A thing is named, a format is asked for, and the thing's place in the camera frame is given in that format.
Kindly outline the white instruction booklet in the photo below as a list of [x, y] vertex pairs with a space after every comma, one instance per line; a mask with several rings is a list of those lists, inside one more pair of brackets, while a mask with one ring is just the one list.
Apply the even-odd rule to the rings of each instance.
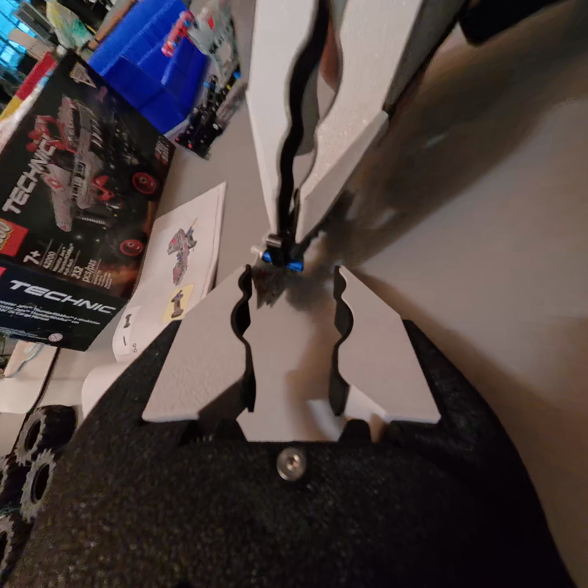
[[84, 417], [167, 325], [182, 320], [212, 289], [225, 193], [226, 182], [155, 221], [136, 289], [114, 332], [115, 361], [92, 370], [82, 386]]

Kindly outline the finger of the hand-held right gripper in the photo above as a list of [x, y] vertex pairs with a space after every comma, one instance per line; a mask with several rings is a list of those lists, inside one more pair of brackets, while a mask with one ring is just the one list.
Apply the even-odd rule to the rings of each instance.
[[326, 217], [461, 8], [461, 1], [347, 1], [338, 30], [342, 77], [315, 131], [314, 163], [299, 189], [296, 243]]
[[268, 216], [283, 235], [293, 158], [304, 135], [302, 103], [326, 43], [330, 1], [256, 1], [247, 106]]

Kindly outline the person's right hand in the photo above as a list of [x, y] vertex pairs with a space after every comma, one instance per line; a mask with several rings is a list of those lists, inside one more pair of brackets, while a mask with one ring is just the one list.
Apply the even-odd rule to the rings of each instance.
[[321, 117], [327, 115], [339, 91], [341, 80], [342, 58], [339, 40], [333, 15], [329, 16], [325, 47], [320, 61], [319, 113]]

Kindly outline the small blue-pinned toy brick part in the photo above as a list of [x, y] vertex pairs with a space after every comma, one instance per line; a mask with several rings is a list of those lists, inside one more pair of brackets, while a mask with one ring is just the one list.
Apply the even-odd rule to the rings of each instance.
[[276, 268], [298, 273], [304, 270], [304, 249], [289, 231], [269, 234], [262, 244], [251, 247], [251, 254]]

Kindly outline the black toy tyre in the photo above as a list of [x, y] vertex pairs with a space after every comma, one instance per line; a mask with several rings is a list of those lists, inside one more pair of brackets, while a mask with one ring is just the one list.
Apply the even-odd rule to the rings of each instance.
[[1, 587], [15, 569], [28, 537], [31, 526], [18, 513], [1, 515]]
[[1, 459], [1, 509], [19, 504], [26, 476], [26, 466], [20, 464], [13, 454]]
[[27, 525], [32, 525], [47, 505], [55, 477], [55, 468], [55, 453], [51, 450], [44, 450], [33, 460], [26, 474], [20, 500], [20, 512]]
[[13, 448], [19, 465], [31, 464], [42, 452], [56, 452], [70, 442], [77, 428], [75, 408], [49, 405], [36, 408], [24, 421]]

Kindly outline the blue plastic bin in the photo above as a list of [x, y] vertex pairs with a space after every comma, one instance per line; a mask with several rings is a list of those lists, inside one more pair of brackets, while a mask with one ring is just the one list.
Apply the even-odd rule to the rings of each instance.
[[192, 111], [209, 68], [189, 38], [173, 55], [166, 37], [187, 9], [183, 1], [138, 1], [89, 59], [90, 67], [162, 134]]

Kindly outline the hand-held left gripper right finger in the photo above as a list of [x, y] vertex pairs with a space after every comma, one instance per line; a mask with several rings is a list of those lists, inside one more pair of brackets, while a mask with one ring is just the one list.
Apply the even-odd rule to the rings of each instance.
[[400, 315], [344, 266], [334, 270], [328, 399], [337, 417], [436, 424], [440, 411]]

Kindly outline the black toy vehicle chassis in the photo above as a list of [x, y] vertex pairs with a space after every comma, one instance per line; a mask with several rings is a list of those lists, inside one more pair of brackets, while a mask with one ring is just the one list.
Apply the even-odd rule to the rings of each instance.
[[180, 12], [162, 44], [161, 52], [167, 58], [178, 57], [184, 40], [211, 58], [214, 69], [203, 83], [206, 93], [201, 103], [193, 109], [187, 119], [187, 126], [175, 142], [206, 159], [211, 144], [228, 124], [221, 120], [221, 107], [241, 78], [230, 2], [208, 1], [197, 14], [190, 9]]

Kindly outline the toy truck set box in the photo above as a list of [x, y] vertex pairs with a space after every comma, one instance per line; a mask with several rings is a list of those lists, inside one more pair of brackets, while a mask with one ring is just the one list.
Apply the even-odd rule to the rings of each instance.
[[1, 333], [87, 350], [138, 279], [175, 146], [68, 51], [1, 150]]

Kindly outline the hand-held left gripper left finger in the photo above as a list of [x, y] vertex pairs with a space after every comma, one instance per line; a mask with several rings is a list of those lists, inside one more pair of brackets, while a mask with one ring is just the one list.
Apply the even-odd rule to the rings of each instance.
[[143, 420], [236, 419], [253, 412], [252, 267], [234, 271], [180, 322]]

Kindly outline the white paper sheet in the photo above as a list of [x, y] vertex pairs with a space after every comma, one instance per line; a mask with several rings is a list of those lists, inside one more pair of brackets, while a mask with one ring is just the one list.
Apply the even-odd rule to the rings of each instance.
[[1, 413], [29, 412], [45, 386], [57, 349], [18, 341], [1, 377]]

